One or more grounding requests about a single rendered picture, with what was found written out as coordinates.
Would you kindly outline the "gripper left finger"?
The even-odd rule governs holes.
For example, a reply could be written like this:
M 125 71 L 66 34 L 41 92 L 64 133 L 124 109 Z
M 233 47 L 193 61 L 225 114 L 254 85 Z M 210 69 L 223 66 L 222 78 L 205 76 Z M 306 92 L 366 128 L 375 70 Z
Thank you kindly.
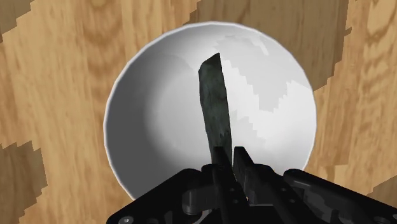
M 212 210 L 202 219 L 204 211 Z M 106 224 L 246 224 L 248 203 L 225 150 L 215 147 L 212 163 L 183 169 L 112 214 Z

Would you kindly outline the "white bowl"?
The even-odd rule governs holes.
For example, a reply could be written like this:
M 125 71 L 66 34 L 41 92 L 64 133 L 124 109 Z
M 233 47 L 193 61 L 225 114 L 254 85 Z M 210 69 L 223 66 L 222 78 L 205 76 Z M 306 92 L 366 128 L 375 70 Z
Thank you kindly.
M 316 135 L 316 103 L 294 56 L 244 25 L 189 24 L 143 47 L 117 77 L 108 99 L 104 145 L 131 198 L 211 161 L 198 71 L 215 54 L 223 68 L 232 144 L 278 174 L 306 167 Z

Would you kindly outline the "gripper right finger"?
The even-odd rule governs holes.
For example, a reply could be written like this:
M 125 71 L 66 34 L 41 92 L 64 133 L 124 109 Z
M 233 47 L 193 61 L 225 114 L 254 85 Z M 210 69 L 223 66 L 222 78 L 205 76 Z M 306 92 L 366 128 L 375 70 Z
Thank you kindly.
M 300 169 L 277 174 L 234 149 L 233 171 L 251 205 L 273 207 L 283 224 L 397 224 L 397 208 Z

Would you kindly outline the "dark green blade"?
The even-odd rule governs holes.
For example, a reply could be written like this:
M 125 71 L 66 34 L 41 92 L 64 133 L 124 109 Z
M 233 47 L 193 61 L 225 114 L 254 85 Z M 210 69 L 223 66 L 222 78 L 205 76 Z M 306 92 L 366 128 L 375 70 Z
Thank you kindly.
M 210 152 L 213 154 L 214 147 L 221 146 L 227 159 L 232 161 L 232 132 L 219 53 L 215 53 L 201 64 L 198 78 L 199 99 Z

